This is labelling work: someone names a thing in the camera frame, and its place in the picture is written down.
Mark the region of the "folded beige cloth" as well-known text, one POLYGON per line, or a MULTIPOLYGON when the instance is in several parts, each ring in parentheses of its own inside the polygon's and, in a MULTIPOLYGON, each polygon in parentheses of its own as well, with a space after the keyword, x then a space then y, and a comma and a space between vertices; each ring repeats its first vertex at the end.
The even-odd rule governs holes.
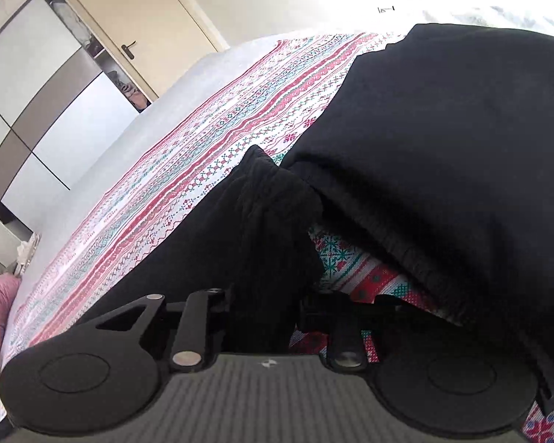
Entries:
POLYGON ((21 241, 21 244, 17 248, 17 260, 14 267, 14 276, 21 276, 25 273, 28 265, 30 265, 35 251, 39 246, 41 236, 37 233, 33 233, 28 241, 21 241))

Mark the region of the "grey bed sheet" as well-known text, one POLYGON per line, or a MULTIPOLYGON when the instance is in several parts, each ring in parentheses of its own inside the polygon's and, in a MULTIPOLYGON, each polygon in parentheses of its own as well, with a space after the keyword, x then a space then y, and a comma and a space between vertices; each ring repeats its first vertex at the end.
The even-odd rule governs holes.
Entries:
POLYGON ((251 145, 281 161, 354 58, 403 38, 263 37, 197 62, 47 214, 11 305, 0 365, 69 329, 137 266, 251 145))

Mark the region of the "cream bedroom door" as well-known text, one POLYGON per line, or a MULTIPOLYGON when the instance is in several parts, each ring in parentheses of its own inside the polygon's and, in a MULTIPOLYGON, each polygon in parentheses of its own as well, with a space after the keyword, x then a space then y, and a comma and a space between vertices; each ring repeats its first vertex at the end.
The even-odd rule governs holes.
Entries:
POLYGON ((195 0, 77 0, 154 94, 229 44, 195 0))

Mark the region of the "patterned red green blanket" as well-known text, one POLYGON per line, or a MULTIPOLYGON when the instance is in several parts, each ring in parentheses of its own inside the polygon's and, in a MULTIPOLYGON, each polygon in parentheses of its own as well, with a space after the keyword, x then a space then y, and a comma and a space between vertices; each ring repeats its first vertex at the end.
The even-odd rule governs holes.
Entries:
POLYGON ((0 442, 554 442, 554 37, 285 39, 11 320, 0 442))

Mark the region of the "black sweatpants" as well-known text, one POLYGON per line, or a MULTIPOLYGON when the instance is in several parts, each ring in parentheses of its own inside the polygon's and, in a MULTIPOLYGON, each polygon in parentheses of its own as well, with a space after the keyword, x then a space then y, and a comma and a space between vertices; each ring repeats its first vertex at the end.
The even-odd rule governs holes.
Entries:
POLYGON ((426 24, 355 59, 281 163, 258 147, 89 310, 231 293, 232 344, 280 352, 320 225, 461 322, 526 343, 554 410, 554 37, 426 24))

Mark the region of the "white grey sliding wardrobe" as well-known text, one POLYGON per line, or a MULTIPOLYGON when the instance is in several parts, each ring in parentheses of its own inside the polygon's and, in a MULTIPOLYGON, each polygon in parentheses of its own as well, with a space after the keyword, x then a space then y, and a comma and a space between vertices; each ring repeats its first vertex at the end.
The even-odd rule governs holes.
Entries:
POLYGON ((0 29, 0 219, 38 229, 148 98, 65 0, 0 29))

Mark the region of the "wall power socket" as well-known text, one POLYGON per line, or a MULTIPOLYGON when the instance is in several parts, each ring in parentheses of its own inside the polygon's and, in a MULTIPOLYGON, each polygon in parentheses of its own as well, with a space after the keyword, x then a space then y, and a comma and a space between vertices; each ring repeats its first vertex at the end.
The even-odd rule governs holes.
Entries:
POLYGON ((390 13, 395 11, 395 7, 393 5, 387 6, 387 7, 377 7, 378 13, 390 13))

